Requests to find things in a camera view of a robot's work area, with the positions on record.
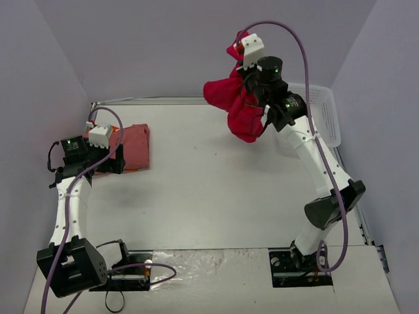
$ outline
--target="red cloth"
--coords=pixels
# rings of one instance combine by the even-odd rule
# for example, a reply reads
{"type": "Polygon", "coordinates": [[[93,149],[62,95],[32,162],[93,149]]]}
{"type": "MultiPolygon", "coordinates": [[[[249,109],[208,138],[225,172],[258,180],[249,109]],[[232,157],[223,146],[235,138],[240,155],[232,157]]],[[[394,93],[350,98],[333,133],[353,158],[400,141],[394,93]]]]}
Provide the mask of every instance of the red cloth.
{"type": "MultiPolygon", "coordinates": [[[[237,61],[243,60],[243,55],[239,55],[233,45],[227,48],[227,53],[237,61]]],[[[263,125],[259,115],[263,113],[263,110],[246,105],[240,99],[242,83],[242,77],[234,68],[229,78],[205,83],[204,98],[210,105],[228,112],[227,125],[235,136],[245,142],[252,143],[257,139],[255,134],[262,132],[263,125]]],[[[242,98],[248,103],[257,103],[252,94],[247,94],[246,88],[242,90],[242,98]]]]}
{"type": "MultiPolygon", "coordinates": [[[[109,146],[114,147],[119,140],[119,130],[113,132],[109,138],[109,146]]],[[[146,124],[133,124],[124,128],[124,137],[122,144],[124,145],[125,171],[136,171],[148,168],[150,166],[149,158],[149,141],[150,129],[146,124]]]]}

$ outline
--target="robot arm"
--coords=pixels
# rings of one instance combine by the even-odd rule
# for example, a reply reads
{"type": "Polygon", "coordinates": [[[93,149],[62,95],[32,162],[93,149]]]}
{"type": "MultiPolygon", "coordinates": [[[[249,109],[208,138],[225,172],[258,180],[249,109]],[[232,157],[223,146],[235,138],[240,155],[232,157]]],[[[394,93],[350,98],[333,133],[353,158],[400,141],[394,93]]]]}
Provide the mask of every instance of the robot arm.
{"type": "MultiPolygon", "coordinates": [[[[93,128],[89,131],[88,139],[77,136],[60,141],[64,150],[65,165],[55,171],[55,181],[50,185],[50,188],[56,187],[58,191],[56,225],[48,248],[37,253],[37,263],[45,278],[48,277],[52,261],[65,234],[67,189],[79,173],[102,160],[110,152],[111,125],[90,126],[93,128]]],[[[83,175],[73,186],[69,197],[69,233],[50,284],[57,297],[106,284],[105,260],[86,239],[87,202],[95,171],[122,173],[124,166],[123,146],[119,145],[115,159],[106,160],[96,169],[83,175]]]]}
{"type": "Polygon", "coordinates": [[[265,56],[262,40],[256,34],[244,37],[235,49],[244,55],[237,71],[246,80],[247,91],[253,93],[259,106],[264,108],[266,123],[272,124],[295,149],[316,187],[318,198],[304,207],[308,221],[291,244],[294,263],[297,268],[303,268],[305,261],[315,258],[320,241],[342,218],[315,139],[318,139],[333,171],[346,212],[355,207],[365,186],[362,181],[353,182],[339,166],[315,125],[315,132],[311,132],[306,103],[300,95],[288,91],[288,84],[282,80],[282,60],[265,56]]]}

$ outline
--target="folded red cloth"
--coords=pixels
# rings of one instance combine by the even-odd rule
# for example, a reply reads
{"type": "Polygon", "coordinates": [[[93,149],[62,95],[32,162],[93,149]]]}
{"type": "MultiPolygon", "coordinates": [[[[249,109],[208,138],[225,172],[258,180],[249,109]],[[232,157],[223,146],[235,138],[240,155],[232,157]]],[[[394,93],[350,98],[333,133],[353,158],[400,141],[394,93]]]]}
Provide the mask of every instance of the folded red cloth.
{"type": "MultiPolygon", "coordinates": [[[[119,130],[113,132],[109,138],[109,146],[114,147],[118,143],[119,137],[119,130]]],[[[150,166],[149,140],[150,129],[146,124],[133,124],[124,128],[122,138],[125,159],[124,171],[136,171],[150,166]]]]}

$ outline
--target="white table surface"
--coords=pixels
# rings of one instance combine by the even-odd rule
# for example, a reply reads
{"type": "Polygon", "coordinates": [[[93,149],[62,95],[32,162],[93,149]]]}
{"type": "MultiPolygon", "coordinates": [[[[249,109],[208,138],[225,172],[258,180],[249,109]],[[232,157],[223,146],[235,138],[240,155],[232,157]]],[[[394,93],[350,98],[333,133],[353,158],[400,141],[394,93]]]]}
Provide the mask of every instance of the white table surface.
{"type": "MultiPolygon", "coordinates": [[[[340,247],[331,247],[335,263],[340,247]]],[[[149,292],[124,292],[123,314],[397,314],[397,306],[374,247],[350,247],[341,267],[332,273],[333,287],[272,288],[266,249],[155,252],[178,276],[149,292]]],[[[170,271],[152,269],[155,277],[170,271]]],[[[38,270],[24,314],[38,314],[45,279],[38,270]]],[[[47,313],[63,313],[73,296],[58,299],[50,291],[47,313]]],[[[104,292],[83,292],[70,313],[109,313],[104,292]]],[[[120,307],[120,295],[108,304],[120,307]]]]}
{"type": "MultiPolygon", "coordinates": [[[[151,167],[93,181],[88,239],[129,249],[288,247],[316,198],[301,161],[268,128],[247,144],[210,105],[114,105],[124,126],[147,123],[151,167]]],[[[115,119],[100,111],[98,122],[115,119]]],[[[350,245],[363,245],[355,214],[350,245]]],[[[341,222],[327,238],[342,245],[341,222]]]]}

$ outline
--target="lavender wall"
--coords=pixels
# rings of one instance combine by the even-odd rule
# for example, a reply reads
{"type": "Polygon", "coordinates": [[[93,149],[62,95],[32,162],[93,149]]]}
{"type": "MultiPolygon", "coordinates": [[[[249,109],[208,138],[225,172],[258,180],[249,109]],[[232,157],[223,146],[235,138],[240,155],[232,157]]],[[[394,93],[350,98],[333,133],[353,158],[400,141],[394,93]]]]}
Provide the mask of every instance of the lavender wall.
{"type": "MultiPolygon", "coordinates": [[[[91,100],[198,95],[226,77],[236,32],[260,19],[301,36],[314,84],[330,86],[376,0],[35,0],[91,100]]],[[[255,28],[284,77],[302,82],[297,44],[273,26],[255,28]]]]}
{"type": "Polygon", "coordinates": [[[0,106],[0,312],[21,313],[56,216],[46,155],[89,108],[33,0],[0,1],[0,106]]]}
{"type": "Polygon", "coordinates": [[[419,308],[418,15],[417,0],[378,0],[333,84],[340,150],[367,186],[361,206],[402,313],[419,308]]]}

